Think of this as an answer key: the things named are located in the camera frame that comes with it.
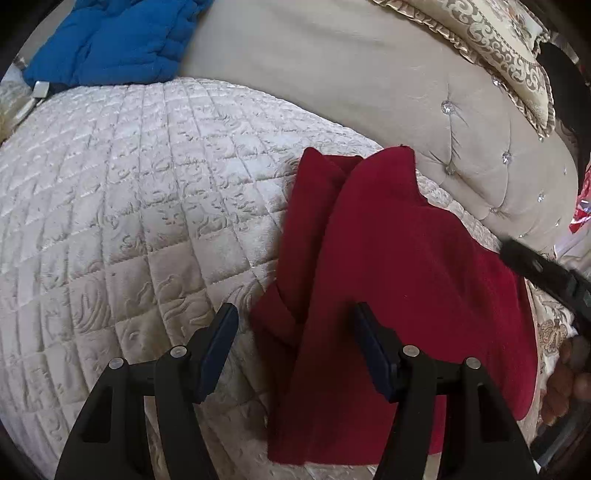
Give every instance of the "red towel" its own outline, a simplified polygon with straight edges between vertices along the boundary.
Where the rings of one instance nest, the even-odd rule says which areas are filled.
[[[522,278],[450,212],[418,192],[414,152],[301,160],[277,280],[251,311],[275,404],[270,460],[378,463],[394,417],[372,385],[350,328],[366,301],[404,343],[435,359],[479,358],[516,419],[531,405],[537,349]],[[441,451],[437,400],[431,453]]]

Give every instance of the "silver tag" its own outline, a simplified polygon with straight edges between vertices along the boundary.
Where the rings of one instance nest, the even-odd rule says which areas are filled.
[[[35,82],[33,98],[46,98],[49,93],[49,82]]]

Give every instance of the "blue cushion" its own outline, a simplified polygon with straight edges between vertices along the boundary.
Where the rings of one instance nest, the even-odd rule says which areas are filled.
[[[171,80],[213,0],[77,0],[24,72],[54,88]]]

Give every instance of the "bed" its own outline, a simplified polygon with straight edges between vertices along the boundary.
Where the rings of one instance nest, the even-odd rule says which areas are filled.
[[[303,149],[367,156],[410,145],[422,194],[477,241],[496,250],[495,234],[508,234],[543,252],[572,217],[573,159],[557,134],[540,141],[489,73],[366,0],[216,0],[180,76],[63,92],[0,148],[0,419],[52,478],[111,358],[156,358],[231,301],[239,335],[197,409],[220,477],[369,479],[371,466],[265,457],[269,394],[247,317],[274,278]],[[521,424],[528,441],[572,334],[568,312],[530,292],[542,374]],[[166,478],[154,405],[146,412]]]
[[[69,90],[5,142],[0,419],[46,478],[111,358],[141,362],[186,343],[224,301],[238,306],[241,327],[216,392],[197,409],[220,477],[352,474],[265,460],[268,391],[246,318],[274,278],[282,216],[307,146],[363,156],[380,149],[284,100],[194,79]],[[417,176],[432,203],[498,248],[451,195]],[[532,321],[550,329],[540,352],[552,353],[569,317],[535,290],[532,305]],[[528,440],[539,392],[522,425]],[[146,407],[154,468],[166,478],[154,405]],[[354,471],[371,477],[368,468]]]

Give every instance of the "screw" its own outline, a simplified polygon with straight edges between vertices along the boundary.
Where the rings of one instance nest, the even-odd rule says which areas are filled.
[[[418,356],[418,354],[421,353],[421,351],[414,345],[405,345],[402,351],[406,356]]]
[[[466,365],[473,370],[478,370],[482,364],[480,363],[480,360],[474,358],[473,356],[470,356],[466,358]]]
[[[121,368],[124,363],[124,360],[120,356],[116,356],[109,362],[109,368],[111,370],[117,370],[118,368]]]
[[[175,346],[170,351],[170,356],[175,358],[181,358],[182,356],[187,355],[187,349],[182,345]]]

